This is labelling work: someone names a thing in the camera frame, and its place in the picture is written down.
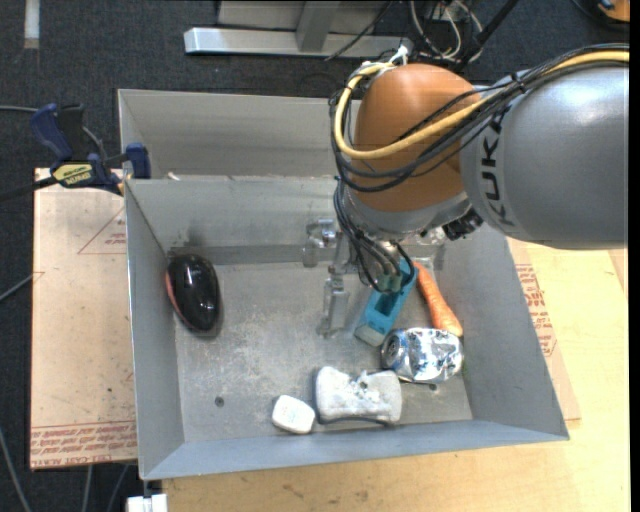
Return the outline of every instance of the white plastic piece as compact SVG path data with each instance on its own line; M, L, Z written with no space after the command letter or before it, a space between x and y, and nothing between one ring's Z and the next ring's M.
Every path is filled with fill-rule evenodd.
M294 434L308 434L313 428L316 413L302 400L282 395L273 407L271 420L276 427Z
M409 50L407 49L407 47L403 44L400 45L400 48L398 48L398 51L395 53L395 55L393 57L391 57L387 62L394 62L397 59L402 58L402 65L406 65L407 64L407 55L409 55Z
M368 375L363 371L353 379L325 366L316 378L316 405L320 419L371 419L397 423L402 414L402 390L395 372Z
M133 496L127 499L127 512L169 512L167 495Z

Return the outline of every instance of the metal stand base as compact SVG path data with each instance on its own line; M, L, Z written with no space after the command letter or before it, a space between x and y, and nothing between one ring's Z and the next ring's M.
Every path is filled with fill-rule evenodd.
M259 54L327 57L353 40L354 35L327 34L322 49L302 51L295 32L240 30L225 28L192 28L184 34L187 54ZM396 36L363 36L340 57L375 58L387 50L397 50L401 42ZM402 40L409 51L412 44Z

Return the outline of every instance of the white eraser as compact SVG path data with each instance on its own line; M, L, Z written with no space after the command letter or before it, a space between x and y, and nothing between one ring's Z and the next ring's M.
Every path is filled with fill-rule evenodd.
M294 434L311 432L315 419L316 413L309 405L288 395L278 398L271 415L271 421L276 427Z
M397 423L402 414L402 388L391 370L362 372L352 378L325 366L316 377L316 405L321 421L362 418Z
M384 334L380 334L373 327L367 324L362 324L356 327L353 335L359 340L368 343L372 347L379 347L380 345L382 345L385 338Z

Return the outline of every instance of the dark gray carpet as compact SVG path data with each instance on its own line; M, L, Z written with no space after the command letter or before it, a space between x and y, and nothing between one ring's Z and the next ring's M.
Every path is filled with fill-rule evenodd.
M503 1L476 2L486 23ZM356 65L354 60L256 56L185 56L183 33L215 19L214 2L42 0L39 50L25 50L24 2L0 1L0 104L40 107L84 103L85 122L118 152L119 88L238 92L328 97ZM408 27L406 2L389 10L378 33ZM627 40L599 26L572 0L521 0L468 66L472 82L494 82L564 51L592 43ZM30 183L30 170L53 155L33 139L28 116L0 112L0 191ZM0 204L0 294L31 273L33 201L24 196ZM27 467L31 340L31 287L0 303L0 427L34 511L78 511L85 469L39 471ZM104 510L121 466L96 466L89 510ZM139 494L134 469L122 499ZM0 461L0 510L21 510Z

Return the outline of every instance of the cardboard sheet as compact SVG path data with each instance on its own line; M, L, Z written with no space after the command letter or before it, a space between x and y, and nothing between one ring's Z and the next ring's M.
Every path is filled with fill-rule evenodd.
M54 186L34 222L30 466L134 460L124 201ZM564 418L579 419L526 245L511 250Z

